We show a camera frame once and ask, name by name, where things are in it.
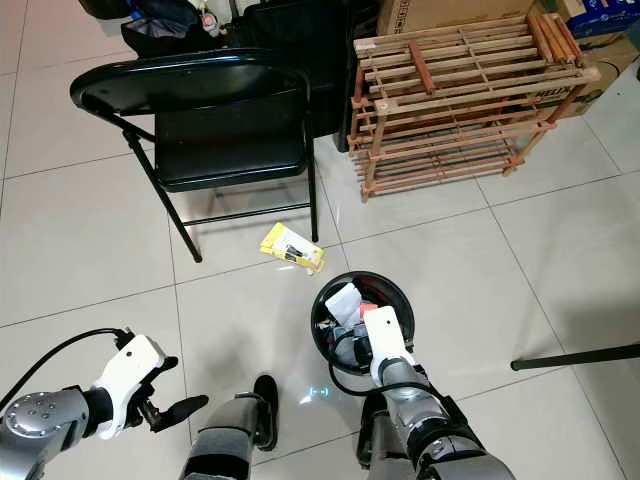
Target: black cable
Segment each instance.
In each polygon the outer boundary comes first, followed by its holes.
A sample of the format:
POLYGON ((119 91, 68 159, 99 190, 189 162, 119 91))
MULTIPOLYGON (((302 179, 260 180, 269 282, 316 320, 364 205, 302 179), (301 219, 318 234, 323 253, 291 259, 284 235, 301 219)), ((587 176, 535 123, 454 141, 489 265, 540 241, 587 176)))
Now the black cable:
POLYGON ((98 328, 95 330, 89 330, 88 332, 81 333, 76 335, 75 337, 71 337, 68 340, 65 340, 60 345, 52 348, 47 353, 45 353, 33 366, 27 370, 20 380, 9 390, 9 392, 0 400, 0 411, 6 407, 9 402, 13 399, 13 397, 20 391, 20 389, 24 386, 25 383, 29 381, 29 379, 44 365, 48 360, 51 359, 56 353, 60 350, 68 347, 69 345, 76 343, 79 340, 82 340, 87 337, 92 337, 94 335, 106 335, 112 334, 115 335, 119 340, 127 337, 129 334, 124 330, 119 328, 98 328))
MULTIPOLYGON (((336 341, 333 343, 333 345, 329 347, 329 356, 333 357, 336 360, 338 359, 336 357, 335 350, 336 348, 338 348, 338 345, 340 344, 340 342, 347 337, 353 337, 353 330, 349 332, 345 332, 342 335, 340 335, 338 338, 336 338, 336 341)), ((336 372, 333 367, 333 363, 331 362, 329 362, 329 375, 331 376, 331 380, 333 380, 333 383, 336 385, 336 387, 338 387, 338 389, 342 390, 347 395, 353 395, 356 397, 367 397, 369 395, 388 392, 389 390, 395 390, 397 388, 417 388, 418 390, 424 390, 425 392, 432 394, 432 391, 427 385, 424 385, 423 383, 418 383, 418 382, 399 382, 399 383, 392 383, 391 385, 384 385, 382 387, 372 388, 370 390, 351 390, 350 388, 345 387, 342 383, 338 381, 338 378, 336 377, 336 372)))

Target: yellow package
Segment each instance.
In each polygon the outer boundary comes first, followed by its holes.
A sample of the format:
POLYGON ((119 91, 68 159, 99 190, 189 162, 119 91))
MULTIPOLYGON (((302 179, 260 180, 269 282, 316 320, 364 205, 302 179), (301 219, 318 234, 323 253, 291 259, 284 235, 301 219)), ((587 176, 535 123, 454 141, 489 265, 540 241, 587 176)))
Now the yellow package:
POLYGON ((324 267, 324 250, 280 222, 264 237, 260 243, 260 251, 307 267, 309 273, 319 272, 324 267))

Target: wooden shoe rack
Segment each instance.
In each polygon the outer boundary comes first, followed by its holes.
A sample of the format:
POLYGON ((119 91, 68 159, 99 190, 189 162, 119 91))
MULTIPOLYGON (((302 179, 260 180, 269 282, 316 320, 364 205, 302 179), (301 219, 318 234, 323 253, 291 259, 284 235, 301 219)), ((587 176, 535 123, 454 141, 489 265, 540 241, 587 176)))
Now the wooden shoe rack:
POLYGON ((505 175, 600 74, 556 14, 354 41, 358 70, 349 152, 362 198, 505 175), (572 88, 542 117, 536 93, 572 88), (515 137, 532 136, 518 150, 515 137))

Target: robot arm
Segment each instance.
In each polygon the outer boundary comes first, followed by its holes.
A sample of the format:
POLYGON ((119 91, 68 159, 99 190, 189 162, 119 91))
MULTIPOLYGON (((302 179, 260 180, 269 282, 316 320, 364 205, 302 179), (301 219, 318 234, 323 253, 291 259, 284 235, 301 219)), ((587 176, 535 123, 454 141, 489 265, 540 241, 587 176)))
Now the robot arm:
POLYGON ((443 397, 406 351, 392 307, 365 313, 371 342, 371 376, 384 392, 390 421, 418 479, 514 480, 485 451, 451 397, 443 397))
POLYGON ((158 432, 207 403, 206 396, 188 398, 160 413, 149 400, 151 382, 175 367, 177 358, 167 357, 148 337, 130 332, 119 348, 88 391, 70 387, 33 393, 8 406, 0 423, 1 480, 38 479, 46 463, 82 438, 96 432, 102 439, 113 438, 140 425, 143 417, 158 432))

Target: white tile floor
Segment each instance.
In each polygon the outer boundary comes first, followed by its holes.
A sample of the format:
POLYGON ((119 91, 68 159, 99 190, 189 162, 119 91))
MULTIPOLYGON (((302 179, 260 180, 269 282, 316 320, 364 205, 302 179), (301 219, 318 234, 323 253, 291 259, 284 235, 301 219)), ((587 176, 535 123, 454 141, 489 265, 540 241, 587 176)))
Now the white tile floor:
MULTIPOLYGON (((253 478, 364 479, 354 457, 360 402, 335 389, 300 400, 310 387, 331 387, 308 331, 316 293, 332 276, 369 269, 407 293, 417 357, 518 479, 640 479, 639 362, 508 368, 518 356, 640 338, 637 64, 584 118, 561 121, 508 179, 365 206, 349 160, 319 139, 327 266, 308 277, 257 251, 279 219, 309 235, 304 211, 199 228, 205 262, 194 264, 119 133, 71 104, 74 76, 132 56, 117 23, 97 23, 77 0, 0 0, 0 44, 4 388, 59 340, 129 325, 184 363, 159 380, 163 405, 188 392, 212 395, 215 406, 262 371, 278 378, 280 443, 256 453, 253 478)), ((185 216, 226 212, 297 198, 304 186, 177 202, 185 216)), ((26 390, 86 386, 112 353, 106 341, 78 345, 26 390)), ((140 428, 86 441, 56 459, 48 478, 177 478, 204 415, 160 435, 140 428)))

